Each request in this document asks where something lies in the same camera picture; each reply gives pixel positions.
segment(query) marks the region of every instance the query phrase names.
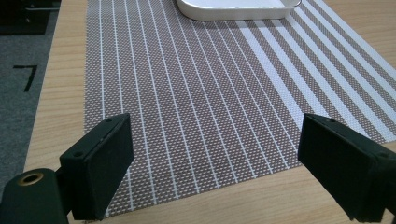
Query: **table surface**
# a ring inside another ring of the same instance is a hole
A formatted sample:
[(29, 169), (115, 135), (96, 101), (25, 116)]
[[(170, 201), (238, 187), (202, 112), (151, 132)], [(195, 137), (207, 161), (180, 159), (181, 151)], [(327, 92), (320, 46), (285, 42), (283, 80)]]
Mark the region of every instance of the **table surface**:
[[(325, 0), (396, 67), (396, 1)], [(87, 1), (63, 0), (25, 170), (56, 170), (83, 135)], [(396, 151), (396, 143), (386, 147)], [(386, 212), (383, 223), (393, 215)], [(101, 223), (350, 223), (335, 200), (298, 167), (224, 189), (141, 209)]]

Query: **gray carpet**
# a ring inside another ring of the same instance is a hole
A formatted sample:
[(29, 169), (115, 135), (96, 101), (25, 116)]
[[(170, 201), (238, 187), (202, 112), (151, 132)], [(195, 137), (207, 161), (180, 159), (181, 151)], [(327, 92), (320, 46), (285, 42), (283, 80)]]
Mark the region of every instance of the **gray carpet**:
[(0, 35), (0, 200), (23, 172), (57, 18), (52, 12), (44, 35)]

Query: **clamp jaw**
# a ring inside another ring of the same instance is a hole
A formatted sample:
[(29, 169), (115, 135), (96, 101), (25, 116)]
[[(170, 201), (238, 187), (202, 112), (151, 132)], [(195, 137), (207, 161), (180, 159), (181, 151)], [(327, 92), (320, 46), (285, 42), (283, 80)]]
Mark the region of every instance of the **clamp jaw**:
[(101, 121), (61, 157), (61, 168), (15, 176), (4, 190), (0, 223), (103, 219), (134, 160), (129, 114)]
[(333, 119), (305, 114), (298, 159), (352, 220), (396, 215), (396, 153)]

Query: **screw hole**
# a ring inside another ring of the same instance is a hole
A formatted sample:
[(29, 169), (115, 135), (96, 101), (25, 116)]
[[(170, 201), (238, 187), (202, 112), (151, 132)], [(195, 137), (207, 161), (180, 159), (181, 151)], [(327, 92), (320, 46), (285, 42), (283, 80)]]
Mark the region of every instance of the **screw hole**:
[(18, 184), (21, 186), (33, 185), (33, 184), (37, 183), (38, 181), (40, 181), (43, 177), (44, 177), (44, 175), (42, 173), (29, 174), (29, 175), (26, 175), (23, 178), (21, 178), (18, 181)]

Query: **striped placemat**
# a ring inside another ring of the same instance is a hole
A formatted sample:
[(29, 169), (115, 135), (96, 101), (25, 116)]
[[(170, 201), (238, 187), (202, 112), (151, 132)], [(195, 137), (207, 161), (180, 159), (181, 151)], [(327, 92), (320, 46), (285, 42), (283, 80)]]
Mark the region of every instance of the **striped placemat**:
[(300, 165), (303, 113), (396, 140), (396, 72), (329, 7), (192, 21), (175, 1), (89, 0), (85, 129), (129, 112), (135, 161), (108, 216)]

